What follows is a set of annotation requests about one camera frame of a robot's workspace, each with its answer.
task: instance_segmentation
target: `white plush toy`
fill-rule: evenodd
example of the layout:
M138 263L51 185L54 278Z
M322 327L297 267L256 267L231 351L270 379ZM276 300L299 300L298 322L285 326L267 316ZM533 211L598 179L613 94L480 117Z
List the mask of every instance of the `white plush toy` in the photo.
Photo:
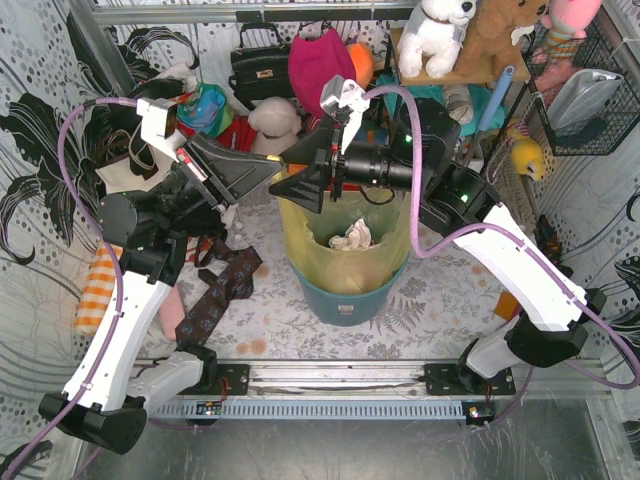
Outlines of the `white plush toy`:
M476 0L420 0L411 12L398 44L404 78L420 75L422 54L430 56L425 70L440 78L453 69Z
M249 114L249 125L258 132L251 153L279 155L298 141L302 121L291 103L271 97Z

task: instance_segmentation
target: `trash bin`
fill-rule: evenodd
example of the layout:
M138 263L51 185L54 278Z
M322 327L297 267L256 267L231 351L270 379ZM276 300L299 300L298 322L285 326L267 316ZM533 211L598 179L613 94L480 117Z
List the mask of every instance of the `trash bin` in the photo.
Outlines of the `trash bin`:
M387 283L382 287L361 295L338 295L326 292L312 285L294 267L293 271L300 280L302 293L313 313L318 315L320 321L338 327L353 327L371 320L384 306L391 287L404 271L407 261L396 271Z
M375 315L409 254L409 196L397 193L385 203L391 195L388 190L370 189L366 194L369 200L358 191L345 191L332 202L325 193L320 214L278 199L287 256L309 305L327 323L356 325ZM351 251L329 248L331 237L344 235L360 218L371 231L372 246ZM338 305L342 313L335 316Z

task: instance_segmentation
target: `wooden shelf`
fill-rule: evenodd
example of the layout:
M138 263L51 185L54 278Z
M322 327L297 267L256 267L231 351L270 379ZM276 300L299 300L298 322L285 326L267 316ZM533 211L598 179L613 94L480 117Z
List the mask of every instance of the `wooden shelf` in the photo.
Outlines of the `wooden shelf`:
M394 28L391 30L391 43L393 44L393 59L398 65L398 42L400 42L400 37L402 36L401 28ZM492 83L497 82L498 78L493 74L491 68L491 62L489 61L489 57L483 57L478 65L478 70L474 72L472 75L467 77L461 77L460 75L456 75L451 72L441 78L431 78L424 71L424 62L422 70L420 71L420 75L414 78L402 78L402 74L398 71L398 77L400 79L400 85L405 87L410 86L418 86L418 85L450 85L454 83ZM518 65L516 65L516 72L513 75L514 82L527 82L531 76L529 75L529 70L527 70L522 57L520 57L520 61Z

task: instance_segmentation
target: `wire basket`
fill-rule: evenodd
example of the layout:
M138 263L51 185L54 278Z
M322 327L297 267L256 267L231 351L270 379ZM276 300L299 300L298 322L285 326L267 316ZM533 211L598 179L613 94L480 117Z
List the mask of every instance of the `wire basket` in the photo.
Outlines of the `wire basket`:
M587 38L569 40L541 53L547 30L540 24L534 35L523 40L523 56L531 73L529 88L540 91L536 102L549 145L556 157L569 155L608 155L631 132L640 119L640 100L626 72L613 58L613 48L595 24L587 28ZM547 108L568 78L579 69L594 68L619 74L623 81L597 114L553 129Z

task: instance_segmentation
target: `brown necktie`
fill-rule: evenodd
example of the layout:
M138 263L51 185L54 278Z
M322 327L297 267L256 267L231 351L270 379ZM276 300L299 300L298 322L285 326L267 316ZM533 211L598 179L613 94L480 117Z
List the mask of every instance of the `brown necktie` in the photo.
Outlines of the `brown necktie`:
M231 300L251 296L253 272L262 264L253 247L231 250L220 237L212 239L212 247L200 260L200 252L205 240L205 237L198 240L194 265L206 266L213 257L227 262L228 265L218 276L205 268L198 271L198 278L206 282L209 289L176 327L178 347L188 344L204 345L229 307Z

